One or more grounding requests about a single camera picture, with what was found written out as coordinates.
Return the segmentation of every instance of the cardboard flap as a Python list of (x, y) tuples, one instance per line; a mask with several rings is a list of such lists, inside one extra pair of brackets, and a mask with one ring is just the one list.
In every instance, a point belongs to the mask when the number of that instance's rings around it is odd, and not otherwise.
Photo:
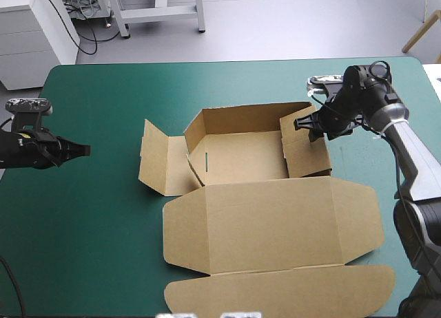
[[(344, 264), (380, 245), (375, 210), (372, 189), (327, 176), (211, 185), (165, 205), (164, 251), (167, 262), (193, 269), (203, 265), (209, 270), (198, 271), (211, 275)], [(348, 211), (357, 217), (342, 216)], [(178, 223), (183, 216), (192, 224), (205, 218), (207, 228), (188, 229)], [(371, 239), (351, 244), (352, 237)], [(195, 238), (208, 247), (189, 245)], [(186, 259), (190, 262), (182, 265)]]
[(205, 191), (199, 189), (168, 202), (163, 209), (163, 220), (165, 261), (208, 273)]
[(166, 196), (183, 195), (199, 188), (186, 154), (183, 136), (166, 136), (145, 120), (139, 180)]
[(235, 311), (260, 311), (266, 318), (361, 318), (384, 305), (394, 284), (388, 266), (337, 266), (203, 277), (172, 282), (164, 293), (172, 312), (199, 318)]
[(330, 178), (343, 262), (372, 251), (384, 242), (377, 195), (371, 187)]
[(304, 108), (280, 119), (282, 132), (283, 154), (287, 161), (290, 178), (303, 177), (314, 173), (328, 171), (330, 175), (331, 161), (324, 138), (315, 142), (309, 141), (309, 130), (294, 129), (296, 118), (304, 117), (314, 112), (314, 106)]

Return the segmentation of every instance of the cardboard box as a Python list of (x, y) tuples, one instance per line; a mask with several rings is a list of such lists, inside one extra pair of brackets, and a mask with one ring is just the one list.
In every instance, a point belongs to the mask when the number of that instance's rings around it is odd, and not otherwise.
[(172, 312), (199, 318), (366, 317), (394, 286), (388, 266), (346, 266), (384, 241), (374, 190), (331, 177), (206, 186), (163, 210), (164, 258), (211, 276), (172, 282)]
[(178, 137), (145, 120), (139, 180), (175, 196), (203, 185), (329, 175), (325, 141), (294, 129), (294, 119), (313, 111), (311, 103), (202, 109)]

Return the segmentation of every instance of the wooden chair leg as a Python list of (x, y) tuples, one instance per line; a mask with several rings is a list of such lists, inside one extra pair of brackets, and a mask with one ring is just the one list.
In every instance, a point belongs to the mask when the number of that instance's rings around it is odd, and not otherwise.
[(432, 13), (432, 15), (427, 19), (427, 21), (421, 26), (420, 29), (418, 29), (418, 31), (412, 36), (412, 38), (409, 39), (406, 45), (402, 48), (402, 52), (407, 53), (412, 48), (412, 46), (414, 46), (416, 42), (419, 41), (421, 37), (424, 36), (427, 30), (429, 30), (430, 27), (434, 25), (438, 20), (441, 20), (441, 10), (436, 10), (435, 12)]

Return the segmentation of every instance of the cable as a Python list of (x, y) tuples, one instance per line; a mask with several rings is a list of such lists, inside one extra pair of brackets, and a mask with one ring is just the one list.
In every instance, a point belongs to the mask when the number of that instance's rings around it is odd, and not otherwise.
[(96, 41), (97, 43), (103, 43), (103, 42), (105, 42), (105, 41), (111, 41), (112, 39), (115, 39), (115, 38), (119, 35), (119, 31), (118, 31), (114, 36), (112, 36), (112, 37), (110, 37), (110, 38), (107, 38), (107, 39), (97, 39), (97, 40), (94, 40), (94, 39), (90, 39), (90, 38), (84, 37), (82, 34), (79, 34), (79, 33), (78, 33), (78, 35), (79, 35), (82, 39), (85, 39), (86, 41)]
[(70, 34), (70, 31), (69, 31), (69, 29), (68, 29), (66, 23), (64, 22), (63, 17), (61, 16), (60, 12), (58, 11), (57, 7), (54, 5), (54, 3), (52, 2), (52, 0), (48, 0), (48, 1), (49, 1), (49, 3), (52, 5), (52, 7), (55, 9), (55, 12), (57, 12), (58, 17), (60, 18), (60, 20), (61, 20), (61, 22), (63, 23), (63, 26), (64, 26), (66, 32), (68, 33), (68, 35), (69, 35), (69, 37), (70, 37), (70, 40), (75, 44), (75, 46), (77, 46), (78, 49), (79, 49), (80, 51), (82, 51), (82, 53), (84, 53), (84, 54), (87, 54), (87, 55), (94, 55), (94, 54), (96, 54), (96, 52), (98, 52), (98, 42), (96, 41), (95, 31), (93, 30), (92, 26), (91, 26), (90, 23), (87, 21), (87, 19), (86, 19), (86, 23), (89, 25), (89, 27), (90, 27), (90, 31), (92, 31), (92, 36), (94, 37), (94, 41), (95, 41), (95, 49), (94, 49), (93, 52), (87, 52), (87, 51), (83, 50), (83, 49), (82, 49), (82, 48), (76, 43), (76, 41), (74, 40), (74, 37), (72, 37), (72, 35)]
[(0, 129), (3, 129), (5, 125), (7, 125), (12, 120), (12, 117), (9, 117), (7, 120), (5, 120), (3, 123), (0, 124)]
[[(70, 9), (69, 11), (73, 11), (73, 12), (79, 12), (79, 11), (80, 11), (79, 8), (77, 8), (77, 7), (73, 6), (73, 5), (70, 5), (69, 3), (64, 3), (64, 6), (71, 7), (72, 9)], [(103, 43), (103, 42), (105, 42), (105, 41), (111, 41), (112, 39), (115, 39), (115, 38), (119, 35), (119, 31), (116, 32), (115, 35), (111, 36), (110, 38), (106, 38), (106, 39), (90, 39), (90, 38), (87, 38), (86, 36), (83, 36), (83, 35), (80, 34), (79, 32), (77, 32), (77, 34), (78, 34), (81, 38), (85, 39), (86, 41), (93, 41), (93, 42), (97, 42), (97, 43)]]
[(0, 256), (0, 262), (5, 267), (6, 273), (8, 274), (8, 277), (11, 280), (12, 285), (14, 286), (15, 294), (17, 296), (17, 299), (18, 299), (19, 305), (20, 305), (21, 318), (26, 318), (25, 302), (24, 302), (24, 300), (23, 300), (23, 298), (21, 296), (21, 291), (20, 291), (19, 283), (15, 279), (14, 274), (12, 273), (12, 270), (9, 267), (9, 264), (7, 263), (7, 261), (2, 256)]

